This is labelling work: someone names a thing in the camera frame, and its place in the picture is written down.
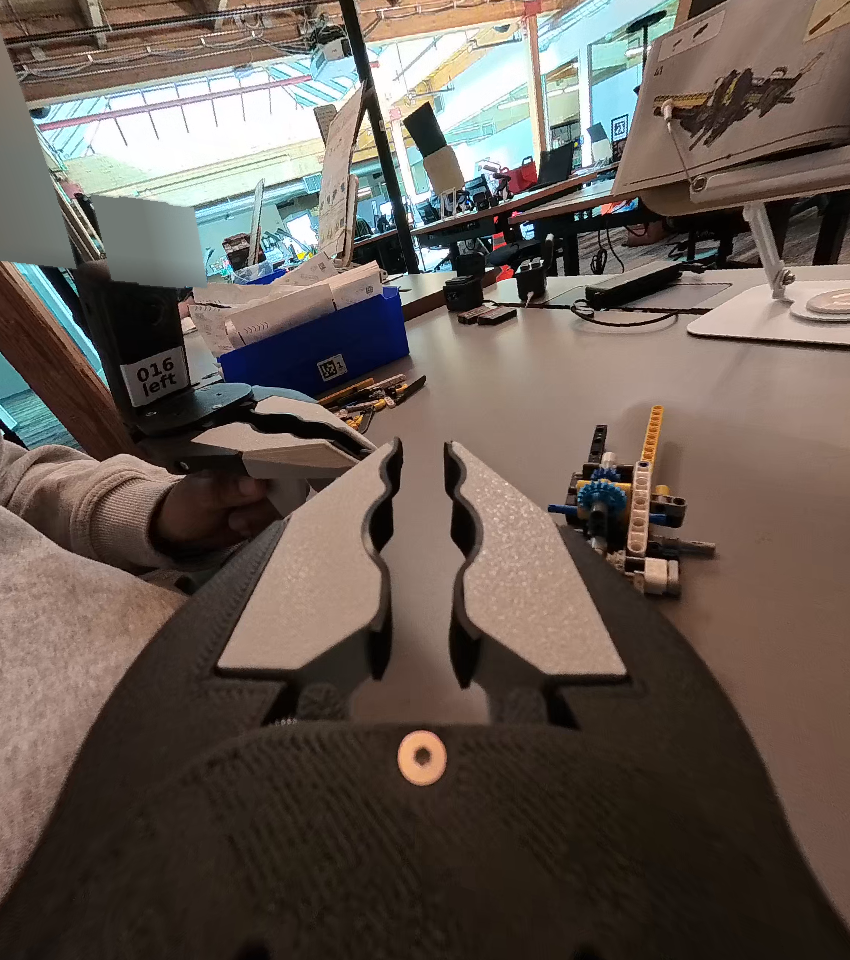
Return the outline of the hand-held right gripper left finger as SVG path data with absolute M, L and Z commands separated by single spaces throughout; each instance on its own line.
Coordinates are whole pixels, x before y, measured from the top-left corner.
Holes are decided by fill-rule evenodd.
M 289 518 L 221 653 L 227 679 L 330 685 L 350 700 L 392 650 L 393 499 L 404 448 L 393 438 Z

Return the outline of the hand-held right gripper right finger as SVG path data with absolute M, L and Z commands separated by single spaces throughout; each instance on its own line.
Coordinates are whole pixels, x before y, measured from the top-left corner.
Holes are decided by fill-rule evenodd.
M 443 449 L 450 536 L 460 553 L 450 623 L 459 686 L 490 718 L 561 716 L 563 689 L 613 688 L 628 673 L 569 548 L 547 513 L 458 441 Z

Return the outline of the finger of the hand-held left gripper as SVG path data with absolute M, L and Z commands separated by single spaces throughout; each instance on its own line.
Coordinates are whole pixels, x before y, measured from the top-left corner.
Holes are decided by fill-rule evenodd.
M 250 424 L 217 426 L 189 441 L 189 471 L 261 480 L 267 499 L 285 518 L 367 455 L 365 439 L 351 429 L 308 424 L 306 433 L 298 436 L 290 428 L 268 433 Z
M 252 426 L 264 434 L 287 434 L 299 440 L 327 441 L 352 457 L 367 457 L 376 445 L 321 405 L 270 396 L 258 401 Z

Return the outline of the multicoloured lego assembly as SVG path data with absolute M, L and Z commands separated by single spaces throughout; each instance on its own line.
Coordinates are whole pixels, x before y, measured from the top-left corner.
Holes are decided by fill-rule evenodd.
M 564 501 L 549 505 L 547 512 L 563 518 L 640 594 L 678 598 L 683 558 L 712 559 L 717 547 L 676 535 L 687 501 L 656 482 L 663 418 L 663 406 L 652 406 L 639 455 L 630 463 L 608 448 L 607 425 L 596 426 Z

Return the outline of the blue plastic bin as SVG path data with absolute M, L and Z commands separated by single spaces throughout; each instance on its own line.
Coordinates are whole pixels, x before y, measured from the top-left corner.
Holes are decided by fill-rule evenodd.
M 318 397 L 409 354 L 398 289 L 223 354 L 223 378 Z

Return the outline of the pile of white paper bags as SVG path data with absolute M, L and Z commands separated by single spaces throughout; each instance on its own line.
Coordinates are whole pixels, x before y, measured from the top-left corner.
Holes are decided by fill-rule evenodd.
M 210 283 L 179 310 L 219 358 L 378 297 L 384 277 L 376 262 L 341 270 L 321 253 L 269 284 Z

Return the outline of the wooden beam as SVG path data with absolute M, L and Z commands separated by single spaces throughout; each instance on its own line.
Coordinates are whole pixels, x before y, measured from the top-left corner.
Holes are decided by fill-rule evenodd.
M 134 454 L 105 383 L 15 265 L 0 261 L 0 353 L 89 455 Z

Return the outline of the black box device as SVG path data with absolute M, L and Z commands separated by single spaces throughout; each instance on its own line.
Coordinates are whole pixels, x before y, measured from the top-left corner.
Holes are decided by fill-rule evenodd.
M 483 304 L 483 278 L 487 267 L 487 255 L 472 251 L 459 255 L 455 276 L 443 285 L 443 296 L 451 313 L 464 314 Z

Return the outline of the upright white paper booklet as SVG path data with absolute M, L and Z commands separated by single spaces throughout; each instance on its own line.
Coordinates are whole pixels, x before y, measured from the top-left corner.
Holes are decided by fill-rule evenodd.
M 351 264 L 357 222 L 358 180 L 351 173 L 359 127 L 365 113 L 366 84 L 339 107 L 315 110 L 322 127 L 324 159 L 318 206 L 318 250 L 340 267 Z

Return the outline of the black charger dock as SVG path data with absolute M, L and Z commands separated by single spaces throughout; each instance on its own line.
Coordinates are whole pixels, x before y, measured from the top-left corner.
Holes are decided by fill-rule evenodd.
M 546 294 L 552 254 L 553 236 L 549 234 L 541 242 L 539 255 L 524 260 L 515 272 L 517 294 L 525 306 L 542 299 Z

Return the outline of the black and white panel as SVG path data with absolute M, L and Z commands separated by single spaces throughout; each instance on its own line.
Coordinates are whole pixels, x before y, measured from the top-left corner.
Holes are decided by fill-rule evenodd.
M 432 191 L 438 198 L 439 217 L 444 220 L 454 216 L 465 178 L 454 149 L 438 125 L 431 101 L 423 101 L 408 114 L 404 126 L 422 156 Z

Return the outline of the person's grey sweatshirt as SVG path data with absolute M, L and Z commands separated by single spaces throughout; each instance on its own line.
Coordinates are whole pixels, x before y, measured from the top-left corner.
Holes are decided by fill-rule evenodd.
M 96 715 L 184 603 L 177 578 L 79 557 L 0 508 L 0 901 Z

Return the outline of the row of background desks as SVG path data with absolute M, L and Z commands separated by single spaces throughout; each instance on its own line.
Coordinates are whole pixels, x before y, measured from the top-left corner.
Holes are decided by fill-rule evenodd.
M 571 277 L 579 273 L 578 236 L 594 233 L 605 239 L 613 228 L 647 224 L 656 218 L 635 191 L 618 190 L 612 180 L 585 173 L 490 209 L 428 223 L 411 236 L 422 248 L 447 249 L 456 265 L 460 242 L 500 233 L 509 242 L 519 237 L 523 225 L 530 224 L 536 234 L 551 233 L 559 242 L 565 275 Z

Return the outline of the long black power strip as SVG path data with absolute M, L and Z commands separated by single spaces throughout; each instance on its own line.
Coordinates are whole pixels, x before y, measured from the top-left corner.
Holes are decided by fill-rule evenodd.
M 584 303 L 592 309 L 617 309 L 658 293 L 676 282 L 684 273 L 704 273 L 699 263 L 653 261 L 612 274 L 585 286 Z

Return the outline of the white book stand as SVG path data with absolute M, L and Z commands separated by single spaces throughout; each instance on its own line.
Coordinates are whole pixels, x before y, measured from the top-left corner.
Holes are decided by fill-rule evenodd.
M 752 287 L 693 322 L 695 337 L 850 349 L 850 281 L 815 267 L 797 280 L 779 254 L 767 214 L 772 200 L 850 188 L 850 144 L 738 170 L 690 178 L 690 198 L 742 206 L 756 242 L 765 288 Z

